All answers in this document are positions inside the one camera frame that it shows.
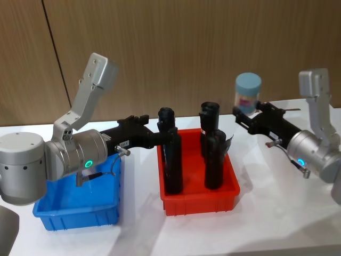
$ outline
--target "blue lid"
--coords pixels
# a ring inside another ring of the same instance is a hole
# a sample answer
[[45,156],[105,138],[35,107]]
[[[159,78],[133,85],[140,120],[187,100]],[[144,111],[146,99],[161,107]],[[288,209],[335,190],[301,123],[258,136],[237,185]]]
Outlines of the blue lid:
[[261,90],[262,79],[255,73],[242,73],[236,78],[236,91],[245,96],[255,96]]

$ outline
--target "green indicator light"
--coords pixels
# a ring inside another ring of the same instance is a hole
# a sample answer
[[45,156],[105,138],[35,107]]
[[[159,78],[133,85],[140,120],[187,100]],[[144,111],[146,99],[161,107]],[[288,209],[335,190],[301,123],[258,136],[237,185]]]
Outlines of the green indicator light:
[[86,163],[85,163],[85,168],[89,168],[91,165],[93,165],[93,163],[94,162],[92,162],[91,160],[89,160],[89,161],[87,161]]

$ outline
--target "blue plastic bin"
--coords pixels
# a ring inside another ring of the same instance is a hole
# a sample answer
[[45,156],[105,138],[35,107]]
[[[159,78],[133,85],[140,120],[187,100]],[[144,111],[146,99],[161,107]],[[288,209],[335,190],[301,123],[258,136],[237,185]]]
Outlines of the blue plastic bin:
[[[96,166],[97,172],[110,172],[116,155]],[[113,175],[102,175],[76,187],[76,175],[47,182],[46,195],[37,201],[33,215],[42,220],[46,230],[114,225],[119,218],[120,163],[117,159]]]

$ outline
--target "white table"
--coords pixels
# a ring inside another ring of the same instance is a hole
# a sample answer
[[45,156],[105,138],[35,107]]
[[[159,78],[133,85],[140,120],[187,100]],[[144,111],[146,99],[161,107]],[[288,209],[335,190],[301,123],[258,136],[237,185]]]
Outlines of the white table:
[[[304,100],[275,105],[301,108],[285,117],[301,129],[309,129]],[[332,123],[339,133],[340,114],[341,109],[331,108]],[[148,125],[155,132],[156,122],[152,119]],[[176,125],[179,129],[198,128],[200,120],[177,118]],[[113,126],[116,122],[96,122],[82,130]],[[323,251],[319,255],[329,255],[341,251],[341,207],[330,196],[331,186],[314,174],[303,179],[280,149],[264,145],[267,137],[248,134],[234,122],[234,116],[220,116],[219,127],[227,136],[234,134],[229,155],[241,192],[233,211],[166,217],[156,149],[134,148],[123,161],[117,226],[50,232],[32,215],[33,205],[13,206],[0,200],[0,205],[20,216],[11,255],[312,255],[319,249]],[[47,141],[52,125],[2,127],[0,135],[18,131],[36,132]],[[266,254],[268,250],[278,250],[278,254]]]

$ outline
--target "wood panel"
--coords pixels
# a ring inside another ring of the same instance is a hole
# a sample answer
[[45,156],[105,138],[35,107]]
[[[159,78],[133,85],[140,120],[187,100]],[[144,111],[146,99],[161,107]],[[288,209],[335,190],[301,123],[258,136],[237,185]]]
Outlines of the wood panel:
[[230,113],[239,73],[261,75],[261,100],[299,98],[298,73],[330,70],[341,107],[339,0],[44,0],[70,97],[88,56],[116,60],[118,81],[95,119]]
[[51,123],[70,109],[40,0],[0,1],[0,125]]

